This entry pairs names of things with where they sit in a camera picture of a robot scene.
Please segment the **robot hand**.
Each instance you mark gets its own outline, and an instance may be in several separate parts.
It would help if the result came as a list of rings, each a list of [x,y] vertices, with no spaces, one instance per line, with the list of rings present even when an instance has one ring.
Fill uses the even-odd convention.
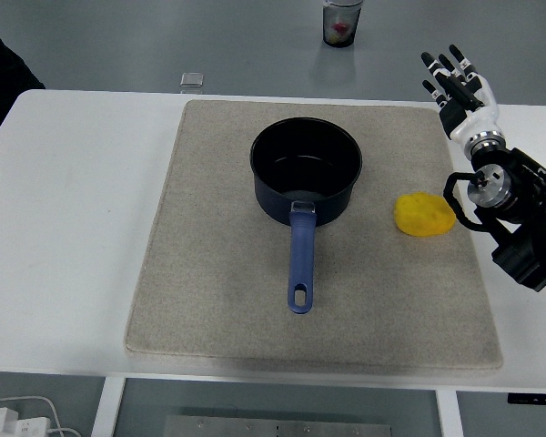
[[[499,129],[499,108],[487,79],[455,45],[449,51],[452,58],[421,54],[433,78],[422,85],[439,108],[448,139],[464,146],[481,132]]]

